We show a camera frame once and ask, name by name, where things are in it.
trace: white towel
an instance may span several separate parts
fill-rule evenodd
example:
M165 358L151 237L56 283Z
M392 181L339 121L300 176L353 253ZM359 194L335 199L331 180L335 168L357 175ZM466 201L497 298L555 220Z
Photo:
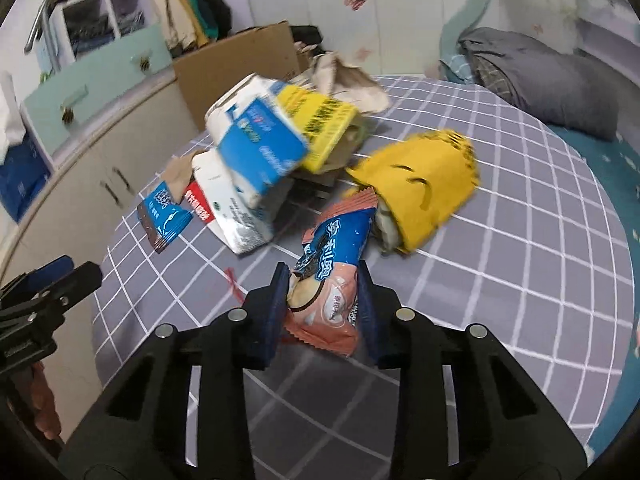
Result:
M7 150L21 144L26 132L15 100L14 80L5 70L0 70L0 126L0 164L4 164Z

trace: cabinet handle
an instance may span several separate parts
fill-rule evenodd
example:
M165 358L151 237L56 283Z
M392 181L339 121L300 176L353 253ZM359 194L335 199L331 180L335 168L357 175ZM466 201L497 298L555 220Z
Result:
M87 97L88 94L89 89L87 88L87 85L83 85L62 101L60 111L62 112L63 123L68 126L75 120L74 105Z
M142 72L146 72L150 68L151 68L151 60L148 57L141 57L140 70L142 70Z
M116 206L118 206L120 209L122 209L122 204L120 203L120 199L118 198L118 196L113 192L113 189L111 189L109 187L109 184L107 184L105 181L100 181L100 185L107 190L107 193L109 193L111 195L111 198L113 198L113 201L116 203Z
M131 187L131 184L129 184L129 181L124 177L122 172L118 168L116 168L115 166L113 167L113 173L115 173L117 176L120 177L121 181L124 183L125 189L128 192L130 192L131 194L135 194L135 192L133 191L133 188Z
M146 72L151 68L151 49L148 48L137 56L131 58L131 62L138 65L142 72Z

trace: yellow package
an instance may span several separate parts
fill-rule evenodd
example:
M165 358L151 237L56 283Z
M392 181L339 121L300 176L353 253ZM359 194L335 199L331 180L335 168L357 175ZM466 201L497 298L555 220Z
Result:
M402 238L398 249L406 253L420 247L479 185L473 146L453 130L415 134L347 172L384 200Z
M302 167L315 174L343 168L354 150L367 137L364 118L349 103L284 84L276 100L309 142L309 154Z

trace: metal rail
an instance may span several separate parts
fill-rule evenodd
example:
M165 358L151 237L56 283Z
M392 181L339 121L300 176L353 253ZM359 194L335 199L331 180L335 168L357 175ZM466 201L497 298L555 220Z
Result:
M40 4L40 8L38 9L36 18L35 20L33 20L33 25L31 26L31 31L29 33L29 37L27 38L27 43L24 45L24 53L28 54L31 52L31 50L33 49L33 43L35 42L36 36L38 35L38 30L42 28L45 46L47 48L47 55L49 56L49 59L51 61L51 66L53 67L54 72L58 72L60 70L60 64L54 52L53 39L51 36L51 31L49 30L49 2L50 0L43 0Z

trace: grid pattern bedsheet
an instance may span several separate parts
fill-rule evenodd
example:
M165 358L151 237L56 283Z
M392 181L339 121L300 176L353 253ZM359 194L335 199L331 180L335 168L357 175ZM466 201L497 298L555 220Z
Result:
M610 201L578 153L538 120L479 86L423 76L382 76L392 107L372 117L368 156L413 132L452 128L472 139L481 187L409 257L365 256L375 282L435 322L481 322L506 345L587 442L622 374L634 316L626 237ZM177 155L209 146L206 135ZM156 178L143 190L145 196ZM328 200L291 196L279 234L238 258L197 218L155 254L135 215L123 216L95 294L98 374L109 381L163 322L181 330L236 306L224 270L243 290L267 284L278 261L292 266L303 230ZM186 455L195 459L198 371L193 373ZM284 345L266 372L245 377L258 478L382 478L392 451L398 377L375 370L358 351L344 360ZM455 420L449 396L450 420ZM455 461L455 425L450 460Z

